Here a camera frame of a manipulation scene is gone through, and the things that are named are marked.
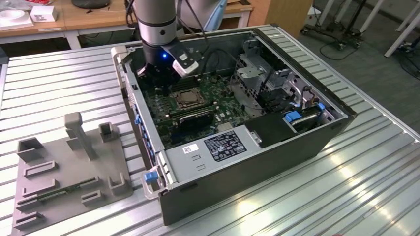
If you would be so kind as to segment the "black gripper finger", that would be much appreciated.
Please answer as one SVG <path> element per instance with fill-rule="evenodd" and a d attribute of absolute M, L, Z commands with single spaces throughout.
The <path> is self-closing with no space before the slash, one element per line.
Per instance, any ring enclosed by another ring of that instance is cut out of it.
<path fill-rule="evenodd" d="M 161 87 L 165 96 L 169 96 L 170 89 L 174 84 L 181 80 L 181 75 L 173 68 L 173 66 L 161 67 Z"/>
<path fill-rule="evenodd" d="M 141 89 L 158 95 L 169 95 L 169 81 L 165 72 L 153 65 L 146 65 L 137 71 Z"/>

